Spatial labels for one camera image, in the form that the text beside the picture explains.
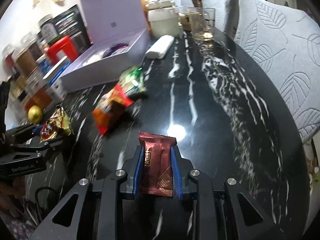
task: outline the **black cable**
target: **black cable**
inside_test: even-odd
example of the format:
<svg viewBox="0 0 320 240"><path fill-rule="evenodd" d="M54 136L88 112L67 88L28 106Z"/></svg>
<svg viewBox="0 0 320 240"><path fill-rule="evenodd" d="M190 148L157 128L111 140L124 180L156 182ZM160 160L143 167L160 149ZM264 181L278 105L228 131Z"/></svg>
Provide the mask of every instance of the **black cable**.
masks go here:
<svg viewBox="0 0 320 240"><path fill-rule="evenodd" d="M41 212L41 207L39 205L39 200L38 200L38 194L41 190L44 190L44 189L47 189L47 190L51 190L55 193L56 197L58 198L58 193L51 187L40 187L40 188L37 188L36 192L35 192L35 200L36 200L36 206L37 206L37 215L39 217L39 220L40 222L42 222L42 212Z"/></svg>

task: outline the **purple box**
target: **purple box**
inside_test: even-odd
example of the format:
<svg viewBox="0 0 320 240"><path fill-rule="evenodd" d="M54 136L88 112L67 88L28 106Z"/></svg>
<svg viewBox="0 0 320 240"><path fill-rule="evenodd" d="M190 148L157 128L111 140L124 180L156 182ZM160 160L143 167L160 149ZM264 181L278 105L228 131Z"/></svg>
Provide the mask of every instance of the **purple box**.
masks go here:
<svg viewBox="0 0 320 240"><path fill-rule="evenodd" d="M68 92L116 81L121 73L143 62L150 44L140 0L81 0L93 45L61 75ZM118 43L129 50L83 66L93 54Z"/></svg>

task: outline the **black marble table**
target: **black marble table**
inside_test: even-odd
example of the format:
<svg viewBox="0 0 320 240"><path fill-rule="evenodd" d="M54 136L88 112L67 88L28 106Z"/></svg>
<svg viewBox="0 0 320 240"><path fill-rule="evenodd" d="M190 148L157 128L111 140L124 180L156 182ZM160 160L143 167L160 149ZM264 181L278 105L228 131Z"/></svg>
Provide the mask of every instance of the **black marble table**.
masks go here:
<svg viewBox="0 0 320 240"><path fill-rule="evenodd" d="M176 136L182 156L213 178L214 189L235 178L287 239L299 239L309 207L303 147L285 102L255 61L216 30L214 42L198 44L185 33L164 59L146 59L143 68L148 98L130 106L104 137L91 112L115 84L67 96L63 106L76 132L73 152L27 176L26 198L34 202L41 186L63 197L81 178L106 177L133 157L138 132L146 131ZM55 205L50 192L41 192L39 200L43 208ZM190 239L191 211L190 203L170 198L124 201L125 239Z"/></svg>

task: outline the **glass cup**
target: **glass cup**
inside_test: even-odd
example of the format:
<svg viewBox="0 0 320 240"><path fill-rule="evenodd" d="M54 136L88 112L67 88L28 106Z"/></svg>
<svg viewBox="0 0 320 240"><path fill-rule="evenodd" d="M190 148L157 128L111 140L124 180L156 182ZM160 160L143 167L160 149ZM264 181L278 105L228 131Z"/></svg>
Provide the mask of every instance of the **glass cup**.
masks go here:
<svg viewBox="0 0 320 240"><path fill-rule="evenodd" d="M189 8L188 11L193 38L201 41L213 40L216 10L214 8Z"/></svg>

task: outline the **silver bolt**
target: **silver bolt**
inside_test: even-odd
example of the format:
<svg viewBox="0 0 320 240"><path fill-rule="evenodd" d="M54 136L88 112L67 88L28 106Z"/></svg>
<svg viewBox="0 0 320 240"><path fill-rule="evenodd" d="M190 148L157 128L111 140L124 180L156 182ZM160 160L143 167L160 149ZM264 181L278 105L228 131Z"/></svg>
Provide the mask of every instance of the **silver bolt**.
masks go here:
<svg viewBox="0 0 320 240"><path fill-rule="evenodd" d="M198 176L198 175L200 174L200 171L198 171L198 170L192 170L192 171L190 171L190 174L191 174L192 176Z"/></svg>
<svg viewBox="0 0 320 240"><path fill-rule="evenodd" d="M124 170L117 170L117 171L116 171L116 175L119 176L119 177L120 177L120 176L123 176L124 174L125 174L125 171L124 171Z"/></svg>
<svg viewBox="0 0 320 240"><path fill-rule="evenodd" d="M227 182L228 182L229 185L234 185L234 184L237 183L237 181L236 181L234 178L229 178L229 179L227 180Z"/></svg>
<svg viewBox="0 0 320 240"><path fill-rule="evenodd" d="M87 185L88 183L89 183L89 181L88 181L87 179L81 179L81 180L79 180L79 184L80 184L81 186Z"/></svg>

